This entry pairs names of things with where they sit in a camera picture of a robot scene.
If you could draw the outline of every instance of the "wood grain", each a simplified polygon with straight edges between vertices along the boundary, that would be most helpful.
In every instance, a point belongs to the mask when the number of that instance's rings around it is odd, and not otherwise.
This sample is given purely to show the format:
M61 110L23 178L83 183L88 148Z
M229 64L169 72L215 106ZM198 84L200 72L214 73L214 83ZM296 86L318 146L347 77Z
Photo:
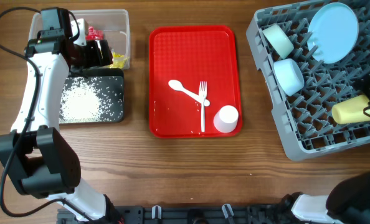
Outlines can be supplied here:
M0 1L38 9L127 9L131 68L125 71L126 117L118 124L62 126L79 155L82 177L115 205L220 205L274 203L288 193L328 194L340 181L370 170L370 145L303 162L287 159L270 110L265 80L257 71L246 29L257 9L295 1ZM32 13L1 19L0 41L18 52L27 44ZM225 24L235 33L244 127L232 138L154 137L148 129L148 36L161 26ZM26 64L0 50L0 134L17 116L26 84ZM43 200L20 196L7 183L6 203L25 212ZM55 223L54 205L15 223ZM0 223L11 222L0 209Z

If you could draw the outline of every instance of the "fork handle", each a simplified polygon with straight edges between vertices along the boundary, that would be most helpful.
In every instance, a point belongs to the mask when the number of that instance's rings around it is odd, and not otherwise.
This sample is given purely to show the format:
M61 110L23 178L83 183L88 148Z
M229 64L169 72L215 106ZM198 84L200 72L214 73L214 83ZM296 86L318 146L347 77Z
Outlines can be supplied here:
M204 122L204 100L206 99L206 97L203 97L202 98L203 100L202 100L202 113L201 113L201 115L202 115L202 117L201 117L201 123L202 123L202 132L204 132L205 131L205 122Z

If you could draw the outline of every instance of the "light blue plate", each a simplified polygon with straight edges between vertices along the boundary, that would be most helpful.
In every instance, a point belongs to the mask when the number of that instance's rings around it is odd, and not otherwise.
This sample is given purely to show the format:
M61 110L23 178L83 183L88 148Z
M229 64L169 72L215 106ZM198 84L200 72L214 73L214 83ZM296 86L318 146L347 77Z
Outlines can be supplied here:
M308 50L318 46L312 55L315 60L335 63L344 58L354 47L359 32L358 19L350 7L331 3L322 7L312 18L308 32Z

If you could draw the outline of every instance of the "white cup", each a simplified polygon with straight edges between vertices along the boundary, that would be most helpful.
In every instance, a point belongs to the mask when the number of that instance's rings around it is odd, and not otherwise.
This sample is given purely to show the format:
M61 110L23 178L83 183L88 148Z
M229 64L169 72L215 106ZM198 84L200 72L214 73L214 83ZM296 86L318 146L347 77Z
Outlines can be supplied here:
M304 87L304 78L300 68L293 59L285 59L273 64L273 71L288 96L292 96Z
M233 106L223 106L214 116L214 126L222 133L230 133L236 128L239 112Z
M287 58L290 52L295 48L287 35L277 24L266 28L262 33L282 59Z

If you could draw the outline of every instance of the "cup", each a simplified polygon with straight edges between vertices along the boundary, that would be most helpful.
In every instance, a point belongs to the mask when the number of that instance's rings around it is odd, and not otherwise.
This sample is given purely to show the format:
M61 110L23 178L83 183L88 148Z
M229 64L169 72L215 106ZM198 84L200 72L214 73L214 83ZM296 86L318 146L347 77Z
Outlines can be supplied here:
M364 109L369 106L369 98L365 95L356 96L338 103L332 107L332 117L338 124L350 124L370 121L364 114Z
M287 35L277 24L266 28L262 33L282 59L287 58L290 52L295 48Z
M304 87L304 78L300 68L293 59L285 59L273 64L273 71L288 96L292 96Z
M223 106L214 116L214 126L219 132L230 133L236 128L239 112L233 106Z

